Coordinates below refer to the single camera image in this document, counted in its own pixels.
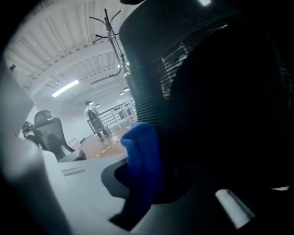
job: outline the wooden floor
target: wooden floor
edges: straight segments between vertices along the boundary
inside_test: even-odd
[[[120,143],[120,138],[128,131],[127,127],[129,126],[130,123],[125,122],[121,124],[121,129],[118,126],[111,128],[112,135],[109,137],[103,136],[103,142],[97,136],[91,135],[82,142],[80,149],[84,151],[87,159],[126,153],[125,148]]]

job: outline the ceiling light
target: ceiling light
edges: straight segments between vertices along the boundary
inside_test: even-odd
[[[203,6],[207,6],[211,3],[211,0],[198,0]]]
[[[79,81],[75,80],[75,81],[67,84],[66,86],[60,88],[57,92],[53,93],[52,96],[56,97],[56,96],[60,95],[62,92],[66,91],[67,89],[71,88],[72,86],[74,86],[74,85],[76,85],[78,83],[79,83]]]

